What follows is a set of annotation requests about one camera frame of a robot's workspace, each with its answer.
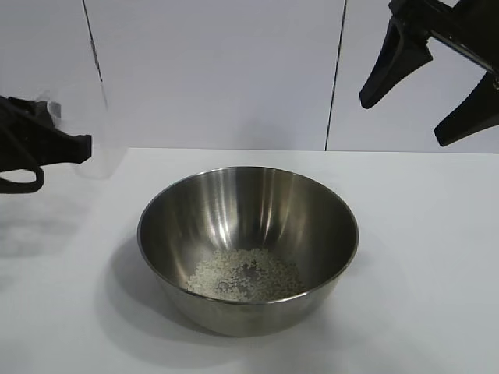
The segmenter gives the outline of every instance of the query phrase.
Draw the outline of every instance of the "white wall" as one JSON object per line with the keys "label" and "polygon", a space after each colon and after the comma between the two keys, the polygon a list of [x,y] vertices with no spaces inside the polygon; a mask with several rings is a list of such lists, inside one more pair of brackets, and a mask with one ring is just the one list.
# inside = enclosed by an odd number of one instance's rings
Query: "white wall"
{"label": "white wall", "polygon": [[343,0],[87,0],[131,146],[323,150]]}
{"label": "white wall", "polygon": [[375,107],[360,106],[359,91],[379,55],[390,16],[388,0],[348,1],[328,149],[498,152],[499,128],[445,148],[434,138],[434,128],[484,74],[436,41],[429,44],[431,63],[399,83]]}
{"label": "white wall", "polygon": [[[453,5],[457,0],[449,0]],[[129,146],[321,150],[342,0],[87,0],[104,83]],[[388,0],[349,0],[329,150],[498,152],[499,128],[440,148],[439,121],[483,71],[430,43],[434,61],[361,108]],[[0,94],[97,81],[80,0],[7,0]]]}
{"label": "white wall", "polygon": [[3,0],[0,48],[2,96],[98,79],[79,0]]}

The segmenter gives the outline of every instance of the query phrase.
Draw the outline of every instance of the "stainless steel bowl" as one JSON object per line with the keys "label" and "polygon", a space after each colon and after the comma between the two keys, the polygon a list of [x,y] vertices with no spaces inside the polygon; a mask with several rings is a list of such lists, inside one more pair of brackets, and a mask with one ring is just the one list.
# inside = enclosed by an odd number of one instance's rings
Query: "stainless steel bowl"
{"label": "stainless steel bowl", "polygon": [[[183,179],[143,212],[138,240],[170,299],[192,321],[229,336],[283,330],[314,310],[356,253],[347,205],[320,183],[288,171],[235,167]],[[230,302],[187,291],[216,249],[266,248],[293,262],[307,291],[270,302]]]}

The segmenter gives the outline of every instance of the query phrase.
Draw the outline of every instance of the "clear plastic cup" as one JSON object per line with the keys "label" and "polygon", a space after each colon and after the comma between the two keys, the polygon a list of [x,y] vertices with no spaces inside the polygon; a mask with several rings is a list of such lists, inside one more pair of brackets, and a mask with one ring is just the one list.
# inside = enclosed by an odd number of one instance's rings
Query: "clear plastic cup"
{"label": "clear plastic cup", "polygon": [[101,83],[81,83],[46,90],[38,101],[47,101],[55,128],[69,135],[92,135],[92,157],[74,165],[78,175],[109,178],[121,162],[126,148]]}

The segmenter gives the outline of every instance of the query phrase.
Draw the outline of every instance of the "uncooked rice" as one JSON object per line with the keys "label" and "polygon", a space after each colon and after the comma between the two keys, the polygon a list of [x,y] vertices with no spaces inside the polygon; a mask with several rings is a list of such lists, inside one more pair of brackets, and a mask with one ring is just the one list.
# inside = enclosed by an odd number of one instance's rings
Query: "uncooked rice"
{"label": "uncooked rice", "polygon": [[305,291],[296,265],[280,261],[268,249],[216,250],[197,265],[187,289],[235,302],[266,302]]}

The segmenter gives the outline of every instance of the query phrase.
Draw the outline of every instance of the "white tabletop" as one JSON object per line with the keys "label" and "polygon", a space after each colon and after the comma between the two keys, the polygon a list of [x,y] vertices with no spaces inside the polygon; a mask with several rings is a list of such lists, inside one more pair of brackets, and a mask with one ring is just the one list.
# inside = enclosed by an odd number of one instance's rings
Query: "white tabletop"
{"label": "white tabletop", "polygon": [[[135,243],[166,185],[265,165],[332,188],[359,252],[325,305],[268,337],[199,332],[161,293]],[[0,372],[499,372],[499,156],[130,150],[106,182],[46,168],[0,196]]]}

